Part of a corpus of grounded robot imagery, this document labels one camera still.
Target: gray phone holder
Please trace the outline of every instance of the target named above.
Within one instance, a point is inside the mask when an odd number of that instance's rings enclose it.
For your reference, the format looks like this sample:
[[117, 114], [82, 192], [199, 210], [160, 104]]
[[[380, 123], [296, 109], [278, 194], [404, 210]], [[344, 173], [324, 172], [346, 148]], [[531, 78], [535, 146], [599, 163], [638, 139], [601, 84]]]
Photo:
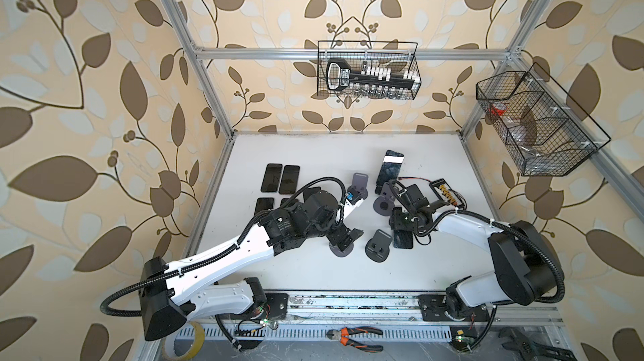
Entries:
[[369, 176], [360, 172], [356, 172], [354, 174], [353, 181], [351, 181], [351, 186], [356, 188], [356, 190], [360, 192], [360, 196], [362, 196], [363, 199], [366, 199], [366, 197], [369, 196], [369, 192], [367, 192], [366, 190], [366, 183], [368, 181]]
[[389, 256], [391, 236], [382, 230], [376, 230], [373, 238], [367, 242], [365, 253], [374, 262], [384, 262]]
[[385, 182], [380, 191], [380, 196], [375, 198], [374, 210], [381, 216], [390, 216], [393, 211], [393, 193], [389, 182]]

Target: pliers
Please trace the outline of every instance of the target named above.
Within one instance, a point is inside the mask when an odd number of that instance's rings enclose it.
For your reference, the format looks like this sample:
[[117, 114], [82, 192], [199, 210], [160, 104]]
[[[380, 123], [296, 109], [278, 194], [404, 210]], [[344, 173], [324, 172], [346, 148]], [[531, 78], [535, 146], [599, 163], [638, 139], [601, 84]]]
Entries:
[[347, 336], [358, 335], [360, 333], [373, 333], [382, 336], [382, 330], [370, 326], [360, 327], [344, 327], [342, 330], [329, 330], [326, 332], [326, 337], [330, 340], [340, 340], [343, 346], [355, 347], [358, 350], [366, 351], [367, 353], [380, 353], [384, 348], [382, 346], [368, 346], [366, 344], [353, 341]]

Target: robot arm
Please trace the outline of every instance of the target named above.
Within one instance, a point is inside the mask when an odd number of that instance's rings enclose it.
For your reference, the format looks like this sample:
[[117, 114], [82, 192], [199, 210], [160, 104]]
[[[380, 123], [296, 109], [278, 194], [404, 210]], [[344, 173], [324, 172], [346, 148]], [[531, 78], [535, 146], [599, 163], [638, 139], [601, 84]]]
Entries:
[[[449, 210], [434, 220], [433, 213], [445, 203], [429, 204], [416, 197], [410, 201], [408, 192], [400, 193], [398, 200], [413, 212], [410, 219], [423, 223], [427, 234], [437, 230], [465, 239], [489, 252], [494, 263], [494, 271], [466, 277], [448, 287], [444, 304], [436, 311], [458, 320], [484, 303], [528, 305], [532, 301], [557, 302], [563, 297], [563, 274], [552, 260], [556, 258], [529, 223], [508, 226], [466, 210]], [[216, 282], [249, 264], [299, 248], [310, 237], [326, 236], [331, 245], [343, 251], [363, 234], [349, 230], [344, 218], [364, 202], [353, 187], [343, 199], [338, 204], [333, 195], [322, 190], [304, 203], [286, 203], [256, 215], [251, 222], [257, 223], [250, 224], [242, 235], [205, 252], [169, 264], [159, 257], [149, 260], [141, 282], [108, 297], [101, 311], [114, 316], [142, 316], [145, 339], [153, 341], [180, 329], [187, 320], [255, 309], [266, 301], [256, 278], [233, 285]], [[542, 295], [555, 286], [556, 298], [543, 299]], [[109, 307], [112, 301], [136, 290], [140, 313]]]

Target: white table surface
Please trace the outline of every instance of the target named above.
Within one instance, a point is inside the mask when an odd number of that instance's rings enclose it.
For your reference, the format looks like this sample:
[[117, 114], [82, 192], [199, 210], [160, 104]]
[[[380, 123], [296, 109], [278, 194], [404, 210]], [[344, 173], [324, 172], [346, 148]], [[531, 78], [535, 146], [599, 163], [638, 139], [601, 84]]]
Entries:
[[[366, 242], [377, 229], [391, 234], [388, 218], [373, 209], [375, 180], [387, 150], [405, 155], [400, 176], [430, 180], [444, 178], [468, 202], [468, 210], [491, 217], [491, 212], [457, 135], [239, 135], [236, 138], [221, 186], [207, 221], [199, 251], [239, 235], [253, 216], [259, 197], [281, 198], [260, 192], [266, 164], [299, 165], [298, 188], [314, 179], [334, 176], [349, 187], [354, 172], [369, 175], [369, 196], [351, 213], [345, 224], [365, 233], [344, 258], [336, 257], [324, 237], [307, 239], [300, 248], [280, 253], [271, 260], [247, 266], [222, 279], [235, 283], [258, 277], [266, 290], [444, 290], [465, 276], [493, 269], [485, 251], [449, 234], [434, 232], [429, 246], [414, 242], [414, 249], [390, 247], [390, 255], [376, 263], [365, 254]], [[428, 184], [416, 183], [430, 201], [435, 200]], [[333, 182], [319, 184], [339, 198]]]

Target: wire basket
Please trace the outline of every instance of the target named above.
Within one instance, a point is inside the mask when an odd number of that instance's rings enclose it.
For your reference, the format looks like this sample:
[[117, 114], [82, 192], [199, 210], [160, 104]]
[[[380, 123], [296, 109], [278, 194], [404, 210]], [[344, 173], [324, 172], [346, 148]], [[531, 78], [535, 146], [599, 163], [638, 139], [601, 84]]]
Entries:
[[[548, 93], [546, 81], [566, 94], [566, 104]], [[610, 141], [606, 131], [537, 63], [527, 72], [506, 71], [481, 80], [477, 101], [522, 176], [568, 175]], [[593, 138], [587, 132], [590, 129], [601, 138]]]
[[413, 100], [421, 88], [417, 43], [318, 41], [318, 97]]

